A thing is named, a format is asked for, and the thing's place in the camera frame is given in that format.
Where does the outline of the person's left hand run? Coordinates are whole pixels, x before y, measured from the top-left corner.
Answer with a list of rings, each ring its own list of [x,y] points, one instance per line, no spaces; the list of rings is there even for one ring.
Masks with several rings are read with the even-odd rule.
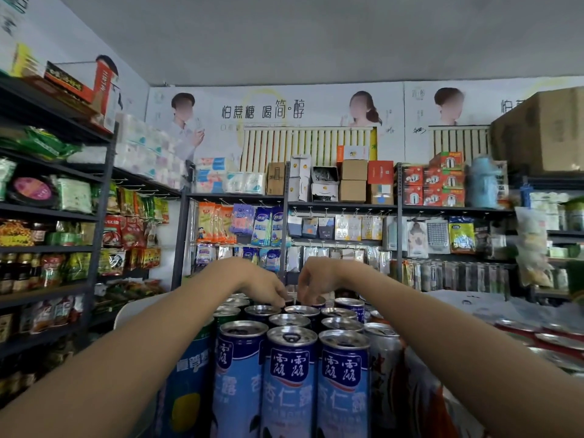
[[[263,287],[285,286],[274,272],[262,269],[249,260],[238,261],[238,274],[240,281],[238,291],[256,302],[261,303],[261,289]]]

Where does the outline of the hanging dark blue card packs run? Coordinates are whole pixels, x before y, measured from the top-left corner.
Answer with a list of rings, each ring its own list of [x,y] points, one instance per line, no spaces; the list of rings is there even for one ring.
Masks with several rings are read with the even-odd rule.
[[[287,229],[290,238],[310,238],[328,241],[334,238],[335,218],[289,215]]]

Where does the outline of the hanging white card packs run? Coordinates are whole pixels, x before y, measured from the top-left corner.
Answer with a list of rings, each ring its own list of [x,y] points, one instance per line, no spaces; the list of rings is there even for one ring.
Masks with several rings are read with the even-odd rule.
[[[336,215],[333,238],[335,241],[382,241],[383,217],[360,214]]]

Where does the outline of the hanging purple packs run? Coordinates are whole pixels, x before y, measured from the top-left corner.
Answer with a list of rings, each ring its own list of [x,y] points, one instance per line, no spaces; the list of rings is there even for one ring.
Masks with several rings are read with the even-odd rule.
[[[245,203],[234,204],[231,213],[231,232],[235,235],[251,236],[255,214],[255,206]]]

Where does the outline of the black metal shelf unit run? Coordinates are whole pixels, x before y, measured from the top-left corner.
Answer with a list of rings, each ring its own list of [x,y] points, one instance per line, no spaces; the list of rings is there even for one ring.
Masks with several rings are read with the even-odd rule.
[[[82,147],[47,162],[0,148],[0,256],[40,253],[40,288],[0,295],[0,409],[75,352],[89,322],[98,277],[115,143],[60,110],[24,82],[0,75],[0,126],[33,126]],[[91,184],[92,214],[35,208],[6,199],[16,175],[68,177]]]
[[[507,177],[504,170],[494,162],[498,169],[498,192],[507,192]],[[502,263],[507,265],[516,265],[513,255],[509,252],[507,246],[505,229],[508,223],[514,218],[515,213],[509,208],[503,207],[501,210],[487,208],[467,207],[428,207],[428,206],[405,206],[402,203],[402,167],[408,164],[399,163],[396,168],[397,175],[397,201],[402,204],[405,211],[405,217],[415,219],[444,218],[449,222],[450,216],[468,216],[474,219],[475,233],[475,254],[473,255],[430,255],[429,260],[447,260],[455,262],[485,262],[485,263]]]
[[[405,260],[401,249],[401,228],[398,228],[398,251],[384,250],[382,241],[335,241],[334,239],[324,241],[310,238],[290,238],[287,229],[287,220],[289,215],[300,217],[335,217],[339,214],[360,214],[360,215],[379,215],[383,218],[386,216],[397,216],[398,220],[405,217],[405,211],[402,204],[393,206],[370,204],[370,203],[334,203],[332,201],[313,202],[312,200],[304,203],[302,201],[288,201],[287,218],[284,221],[284,253],[283,259],[290,262],[294,259],[294,266],[290,266],[290,271],[300,272],[304,261],[312,256],[328,256],[340,259],[361,260],[369,264],[376,270],[389,275],[398,281],[402,281],[402,261]]]
[[[263,204],[265,206],[273,204],[281,204],[284,210],[284,220],[287,218],[288,212],[288,196],[267,196],[257,194],[233,194],[233,193],[198,193],[192,192],[190,186],[185,186],[180,193],[180,210],[178,219],[178,231],[175,244],[175,256],[172,269],[172,280],[170,290],[173,291],[181,285],[183,278],[183,270],[185,267],[185,254],[190,250],[191,242],[187,240],[189,229],[193,225],[191,223],[191,215],[196,216],[198,207],[195,206],[194,213],[191,213],[191,202],[198,203],[200,201],[208,201],[216,203],[223,201],[228,205],[235,203],[247,204]]]

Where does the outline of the white carton box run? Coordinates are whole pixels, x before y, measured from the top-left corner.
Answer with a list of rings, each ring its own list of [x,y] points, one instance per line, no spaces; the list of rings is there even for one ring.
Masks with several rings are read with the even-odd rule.
[[[312,157],[310,154],[292,155],[290,159],[290,177],[311,176]]]
[[[310,177],[298,176],[290,177],[288,182],[288,200],[292,202],[309,201]]]

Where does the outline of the clear wrapped white packs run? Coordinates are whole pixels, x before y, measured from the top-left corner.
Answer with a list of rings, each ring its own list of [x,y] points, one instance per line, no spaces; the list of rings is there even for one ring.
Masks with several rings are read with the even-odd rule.
[[[223,181],[223,191],[228,194],[265,195],[266,174],[228,172]]]

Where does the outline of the blue can with yellow lemon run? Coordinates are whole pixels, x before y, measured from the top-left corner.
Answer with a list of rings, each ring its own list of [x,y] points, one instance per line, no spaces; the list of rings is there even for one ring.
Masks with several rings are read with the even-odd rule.
[[[154,438],[202,438],[211,385],[215,319],[209,317],[158,392]]]

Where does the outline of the orange blue tissue packs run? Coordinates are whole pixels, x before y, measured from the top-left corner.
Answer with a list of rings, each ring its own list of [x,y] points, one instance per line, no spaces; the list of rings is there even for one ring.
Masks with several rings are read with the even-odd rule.
[[[197,158],[194,160],[193,192],[223,194],[227,174],[237,171],[238,165],[230,157]]]

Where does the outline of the white curved panel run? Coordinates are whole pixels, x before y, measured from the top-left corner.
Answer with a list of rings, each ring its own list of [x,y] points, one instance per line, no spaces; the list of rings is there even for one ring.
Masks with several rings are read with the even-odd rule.
[[[145,297],[139,300],[135,300],[124,305],[116,315],[113,324],[113,330],[121,328],[127,321],[129,321],[133,316],[138,315],[144,309],[150,307],[151,305],[157,303],[162,298],[171,294],[170,292],[163,292],[162,294],[157,294],[150,297]]]

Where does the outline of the orange white box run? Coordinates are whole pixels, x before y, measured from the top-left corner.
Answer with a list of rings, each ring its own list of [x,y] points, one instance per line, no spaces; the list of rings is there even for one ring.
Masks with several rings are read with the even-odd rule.
[[[339,145],[337,146],[336,162],[346,160],[369,161],[369,146],[366,145]]]

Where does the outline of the yellow blue bag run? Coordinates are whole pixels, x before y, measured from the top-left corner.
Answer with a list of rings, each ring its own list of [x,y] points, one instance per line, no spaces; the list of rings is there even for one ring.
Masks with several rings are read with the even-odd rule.
[[[450,216],[449,241],[452,254],[475,254],[474,219],[468,216]]]

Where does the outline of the stack of toilet paper packs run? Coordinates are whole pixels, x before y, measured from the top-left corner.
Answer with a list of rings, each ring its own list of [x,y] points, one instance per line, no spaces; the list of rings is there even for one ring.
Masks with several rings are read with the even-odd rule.
[[[116,114],[113,166],[170,189],[180,190],[186,178],[180,141],[136,117]]]

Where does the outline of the light blue kettle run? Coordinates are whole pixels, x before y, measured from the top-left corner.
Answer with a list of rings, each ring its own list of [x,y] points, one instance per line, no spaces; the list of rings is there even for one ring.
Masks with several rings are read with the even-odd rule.
[[[501,210],[498,203],[498,169],[489,155],[478,156],[465,168],[467,207]]]

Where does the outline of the large brown cardboard box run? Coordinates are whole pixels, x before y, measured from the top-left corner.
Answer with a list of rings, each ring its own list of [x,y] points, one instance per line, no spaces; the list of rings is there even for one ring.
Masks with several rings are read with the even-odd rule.
[[[511,170],[584,173],[584,86],[538,92],[500,116],[491,147]]]

